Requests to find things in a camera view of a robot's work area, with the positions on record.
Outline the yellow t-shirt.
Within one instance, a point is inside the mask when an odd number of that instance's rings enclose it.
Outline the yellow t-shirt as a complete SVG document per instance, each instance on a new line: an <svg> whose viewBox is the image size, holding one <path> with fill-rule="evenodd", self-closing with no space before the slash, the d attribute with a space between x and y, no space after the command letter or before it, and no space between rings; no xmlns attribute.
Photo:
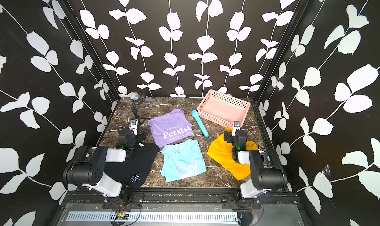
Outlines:
<svg viewBox="0 0 380 226"><path fill-rule="evenodd" d="M224 141L224 134L221 134L210 145L207 155L222 165L237 180L243 180L250 176L250 166L238 164L232 157L233 145Z"/></svg>

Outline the purple Persist t-shirt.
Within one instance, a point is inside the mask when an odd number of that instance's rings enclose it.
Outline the purple Persist t-shirt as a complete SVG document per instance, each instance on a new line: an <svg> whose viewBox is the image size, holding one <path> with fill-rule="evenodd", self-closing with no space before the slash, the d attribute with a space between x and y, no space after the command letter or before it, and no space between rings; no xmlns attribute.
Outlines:
<svg viewBox="0 0 380 226"><path fill-rule="evenodd" d="M160 148L194 134L193 125L181 109L174 109L166 115L152 118L147 124L155 144Z"/></svg>

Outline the light blue butterfly t-shirt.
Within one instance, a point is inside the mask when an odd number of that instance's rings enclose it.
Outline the light blue butterfly t-shirt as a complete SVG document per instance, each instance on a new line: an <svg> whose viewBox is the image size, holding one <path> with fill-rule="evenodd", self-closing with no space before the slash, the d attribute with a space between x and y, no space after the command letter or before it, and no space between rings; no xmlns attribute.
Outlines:
<svg viewBox="0 0 380 226"><path fill-rule="evenodd" d="M198 141L187 140L175 145L166 145L162 154L164 164L161 175L165 177L166 182L196 177L206 172Z"/></svg>

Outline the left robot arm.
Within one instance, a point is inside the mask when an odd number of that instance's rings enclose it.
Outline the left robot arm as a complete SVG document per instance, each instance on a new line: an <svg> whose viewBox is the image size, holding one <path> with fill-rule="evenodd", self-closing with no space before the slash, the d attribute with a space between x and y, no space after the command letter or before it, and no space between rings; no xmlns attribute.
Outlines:
<svg viewBox="0 0 380 226"><path fill-rule="evenodd" d="M121 148L79 147L63 172L64 182L93 189L105 197L119 197L123 185L105 173L105 169L107 164L125 164L136 142L137 130L125 128L118 134Z"/></svg>

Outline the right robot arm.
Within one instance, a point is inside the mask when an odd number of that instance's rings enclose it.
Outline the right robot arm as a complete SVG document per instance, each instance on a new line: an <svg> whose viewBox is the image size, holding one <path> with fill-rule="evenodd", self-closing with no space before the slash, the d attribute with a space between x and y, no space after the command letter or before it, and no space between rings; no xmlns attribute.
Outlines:
<svg viewBox="0 0 380 226"><path fill-rule="evenodd" d="M240 185L242 198L256 198L286 188L288 179L276 151L249 149L244 130L224 131L224 141L232 145L232 159L250 168L250 179Z"/></svg>

